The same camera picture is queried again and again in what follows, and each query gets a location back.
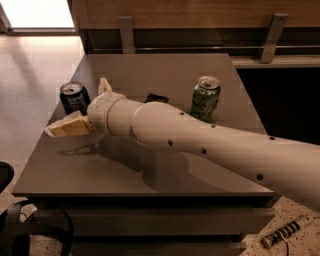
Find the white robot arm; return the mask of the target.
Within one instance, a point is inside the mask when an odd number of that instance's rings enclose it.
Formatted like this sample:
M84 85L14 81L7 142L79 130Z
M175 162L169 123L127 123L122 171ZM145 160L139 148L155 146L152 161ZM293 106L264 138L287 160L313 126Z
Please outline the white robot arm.
M134 140L157 150L201 156L315 211L320 209L320 148L202 122L162 102L141 103L100 80L98 96L45 128L52 137L94 131Z

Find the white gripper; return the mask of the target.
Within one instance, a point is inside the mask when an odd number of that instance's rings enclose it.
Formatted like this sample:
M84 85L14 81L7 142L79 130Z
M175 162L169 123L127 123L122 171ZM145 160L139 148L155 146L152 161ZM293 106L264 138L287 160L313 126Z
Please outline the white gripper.
M45 128L51 137L81 136L92 132L110 135L108 115L113 105L125 99L123 94L112 92L112 87L104 77L100 79L98 97L94 98L87 108L87 116L80 111L73 112L63 119L53 122Z

